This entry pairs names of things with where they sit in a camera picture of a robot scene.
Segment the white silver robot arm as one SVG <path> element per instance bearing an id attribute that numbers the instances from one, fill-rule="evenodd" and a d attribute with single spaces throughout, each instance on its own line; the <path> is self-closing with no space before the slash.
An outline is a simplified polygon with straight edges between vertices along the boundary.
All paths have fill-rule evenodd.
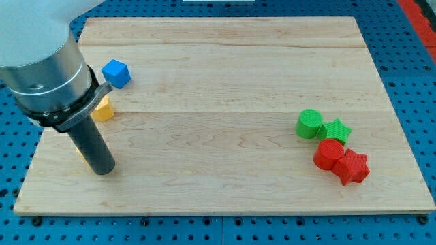
<path id="1" fill-rule="evenodd" d="M 102 0 L 1 0 L 1 80 L 31 112 L 56 112 L 91 87 L 70 23 Z"/>

